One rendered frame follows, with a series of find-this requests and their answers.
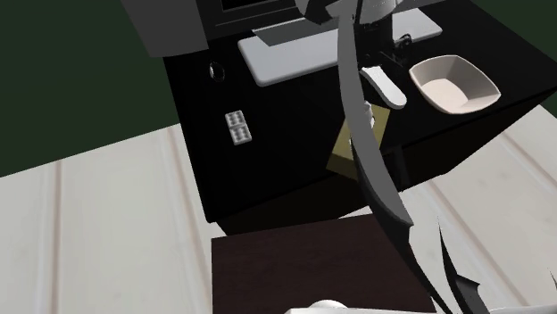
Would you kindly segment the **white remote control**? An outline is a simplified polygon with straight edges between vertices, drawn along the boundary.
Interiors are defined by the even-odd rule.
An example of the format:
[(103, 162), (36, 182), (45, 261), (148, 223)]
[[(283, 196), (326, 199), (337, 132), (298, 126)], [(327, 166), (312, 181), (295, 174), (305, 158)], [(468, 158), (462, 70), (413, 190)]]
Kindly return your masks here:
[(360, 74), (374, 87), (389, 108), (400, 110), (406, 105), (407, 97), (380, 66), (363, 67)]

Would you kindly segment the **white keyboard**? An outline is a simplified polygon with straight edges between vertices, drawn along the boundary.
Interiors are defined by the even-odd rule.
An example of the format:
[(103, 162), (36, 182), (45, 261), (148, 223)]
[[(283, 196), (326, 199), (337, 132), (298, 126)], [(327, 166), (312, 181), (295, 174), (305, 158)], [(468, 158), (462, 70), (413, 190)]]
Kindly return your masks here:
[[(392, 15), (393, 40), (404, 35), (414, 43), (438, 36), (442, 28), (418, 8)], [(259, 87), (270, 86), (324, 70), (337, 64), (337, 30), (267, 45), (254, 36), (237, 42), (240, 53)]]

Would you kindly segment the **white square bowl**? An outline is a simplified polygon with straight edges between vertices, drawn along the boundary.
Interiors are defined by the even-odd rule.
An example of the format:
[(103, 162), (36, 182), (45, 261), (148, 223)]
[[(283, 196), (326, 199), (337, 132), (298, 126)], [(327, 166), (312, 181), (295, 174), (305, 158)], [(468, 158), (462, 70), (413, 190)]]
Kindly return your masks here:
[(425, 100), (446, 114), (478, 112), (502, 96), (492, 79), (456, 54), (428, 58), (411, 66), (408, 72)]

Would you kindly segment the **dark computer monitor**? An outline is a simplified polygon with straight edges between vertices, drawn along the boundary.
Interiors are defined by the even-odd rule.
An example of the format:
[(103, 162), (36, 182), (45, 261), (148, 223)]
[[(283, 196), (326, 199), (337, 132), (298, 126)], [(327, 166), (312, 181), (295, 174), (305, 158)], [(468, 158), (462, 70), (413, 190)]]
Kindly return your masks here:
[(209, 47), (234, 45), (253, 36), (268, 46), (317, 35), (337, 27), (335, 20), (306, 20), (295, 0), (196, 0)]

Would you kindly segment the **olive yellow book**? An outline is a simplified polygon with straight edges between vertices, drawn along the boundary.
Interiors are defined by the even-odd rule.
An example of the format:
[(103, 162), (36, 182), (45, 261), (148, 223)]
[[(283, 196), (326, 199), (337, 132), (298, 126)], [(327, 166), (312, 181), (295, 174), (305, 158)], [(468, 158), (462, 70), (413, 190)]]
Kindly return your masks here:
[[(374, 118), (373, 133), (378, 145), (380, 145), (387, 128), (390, 110), (388, 108), (372, 104), (370, 106), (370, 111), (372, 112), (372, 117)], [(344, 177), (357, 180), (357, 171), (353, 163), (350, 140), (350, 130), (346, 121), (344, 121), (338, 133), (337, 141), (333, 147), (332, 153), (329, 156), (327, 169)]]

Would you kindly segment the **black desk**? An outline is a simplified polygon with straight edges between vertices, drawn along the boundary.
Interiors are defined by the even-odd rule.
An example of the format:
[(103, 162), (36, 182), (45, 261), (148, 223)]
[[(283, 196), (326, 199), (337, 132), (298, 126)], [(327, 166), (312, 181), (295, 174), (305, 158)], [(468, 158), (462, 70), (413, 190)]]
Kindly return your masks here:
[[(423, 11), (442, 33), (412, 44), (410, 67), (456, 54), (484, 71), (502, 96), (480, 112), (445, 114), (413, 85), (410, 67), (384, 64), (408, 98), (389, 115), (380, 146), (398, 190), (450, 171), (557, 92), (557, 61), (471, 0)], [(237, 42), (164, 61), (207, 220), (238, 234), (361, 208), (358, 185), (327, 169), (344, 118), (337, 69), (259, 87)], [(210, 62), (223, 66), (222, 82), (210, 77)], [(235, 111), (245, 116), (248, 143), (233, 144), (225, 115)]]

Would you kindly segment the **small grey button pad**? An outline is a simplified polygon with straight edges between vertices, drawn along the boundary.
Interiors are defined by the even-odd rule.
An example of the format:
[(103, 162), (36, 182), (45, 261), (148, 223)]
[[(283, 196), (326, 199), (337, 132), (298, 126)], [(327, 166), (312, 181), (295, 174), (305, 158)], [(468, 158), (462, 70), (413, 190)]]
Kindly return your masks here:
[(250, 142), (253, 138), (241, 111), (230, 112), (225, 115), (229, 133), (234, 145)]

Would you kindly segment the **dark brown robot stand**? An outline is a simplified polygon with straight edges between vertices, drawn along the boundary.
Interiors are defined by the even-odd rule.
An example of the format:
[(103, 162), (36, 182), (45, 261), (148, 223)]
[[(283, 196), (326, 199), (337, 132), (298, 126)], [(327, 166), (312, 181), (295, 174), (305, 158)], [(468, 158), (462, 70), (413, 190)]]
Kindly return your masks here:
[(212, 314), (285, 314), (320, 300), (435, 309), (370, 214), (212, 239)]

